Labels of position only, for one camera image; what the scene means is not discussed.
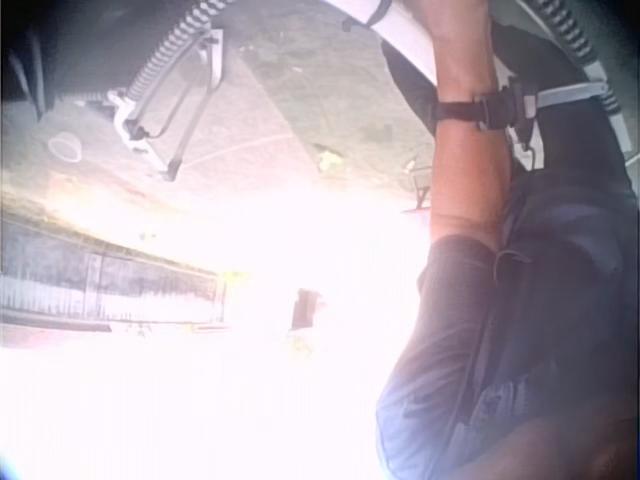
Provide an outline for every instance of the dark shirt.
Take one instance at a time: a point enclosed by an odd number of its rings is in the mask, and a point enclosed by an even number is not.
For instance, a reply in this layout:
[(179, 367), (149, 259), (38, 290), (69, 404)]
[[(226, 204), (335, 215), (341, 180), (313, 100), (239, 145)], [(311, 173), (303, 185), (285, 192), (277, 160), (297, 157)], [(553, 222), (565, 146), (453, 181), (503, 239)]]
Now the dark shirt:
[(638, 209), (628, 184), (514, 183), (504, 249), (436, 242), (413, 335), (377, 408), (388, 478), (438, 479), (517, 425), (637, 390)]

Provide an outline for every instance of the shirt sleeve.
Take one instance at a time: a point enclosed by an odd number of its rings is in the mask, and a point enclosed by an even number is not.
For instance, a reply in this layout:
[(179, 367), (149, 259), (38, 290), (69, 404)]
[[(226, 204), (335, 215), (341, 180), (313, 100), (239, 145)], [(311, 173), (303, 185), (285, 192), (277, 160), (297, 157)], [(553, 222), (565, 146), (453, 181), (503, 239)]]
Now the shirt sleeve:
[(431, 247), (418, 280), (413, 334), (377, 404), (377, 450), (387, 478), (420, 479), (446, 442), (493, 305), (495, 254), (451, 236)]

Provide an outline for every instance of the black hose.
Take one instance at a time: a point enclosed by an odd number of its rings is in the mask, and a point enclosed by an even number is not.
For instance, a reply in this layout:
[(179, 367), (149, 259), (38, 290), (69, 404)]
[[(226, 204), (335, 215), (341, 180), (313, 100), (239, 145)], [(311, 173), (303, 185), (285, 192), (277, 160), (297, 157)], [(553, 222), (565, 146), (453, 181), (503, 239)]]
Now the black hose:
[(128, 88), (126, 97), (134, 102), (140, 101), (163, 70), (191, 42), (193, 36), (209, 26), (220, 11), (234, 2), (235, 0), (202, 0), (191, 7), (140, 69)]
[[(593, 45), (564, 0), (522, 0), (522, 2), (533, 10), (577, 66), (585, 69), (598, 61)], [(615, 115), (622, 110), (611, 87), (598, 98), (607, 115)]]

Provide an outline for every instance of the hand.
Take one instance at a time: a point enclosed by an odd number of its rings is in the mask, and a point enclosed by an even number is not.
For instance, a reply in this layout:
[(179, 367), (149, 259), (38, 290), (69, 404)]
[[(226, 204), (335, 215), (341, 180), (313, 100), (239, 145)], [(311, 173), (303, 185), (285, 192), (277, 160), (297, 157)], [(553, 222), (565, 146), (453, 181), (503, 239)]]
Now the hand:
[(434, 41), (474, 41), (489, 30), (489, 0), (403, 1)]

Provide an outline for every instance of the person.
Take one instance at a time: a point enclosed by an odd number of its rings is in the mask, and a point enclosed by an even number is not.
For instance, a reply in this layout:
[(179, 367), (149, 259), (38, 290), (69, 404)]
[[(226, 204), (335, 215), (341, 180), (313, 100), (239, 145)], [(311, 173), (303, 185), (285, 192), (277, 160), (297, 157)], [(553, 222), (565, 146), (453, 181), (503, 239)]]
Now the person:
[(504, 131), (440, 120), (497, 91), (494, 54), (540, 90), (584, 81), (559, 49), (492, 23), (488, 0), (405, 0), (437, 90), (383, 45), (435, 134), (431, 247), (414, 331), (376, 409), (394, 480), (638, 477), (638, 203), (597, 99), (541, 109), (543, 169)]

